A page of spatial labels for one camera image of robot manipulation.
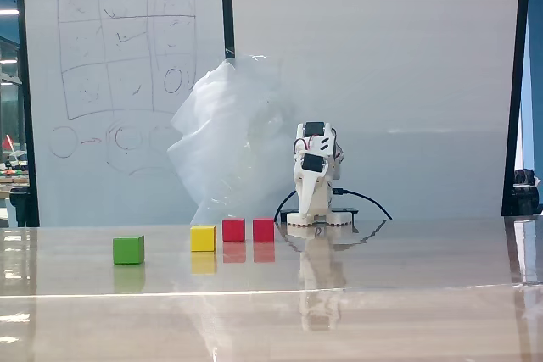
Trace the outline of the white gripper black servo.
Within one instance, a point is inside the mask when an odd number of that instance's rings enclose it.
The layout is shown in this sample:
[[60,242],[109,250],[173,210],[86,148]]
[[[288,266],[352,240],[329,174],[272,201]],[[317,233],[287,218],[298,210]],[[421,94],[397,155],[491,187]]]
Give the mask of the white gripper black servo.
[[311,207],[319,178],[326,176],[330,169],[327,156],[299,151],[294,159],[294,180],[298,195],[299,214],[306,215]]

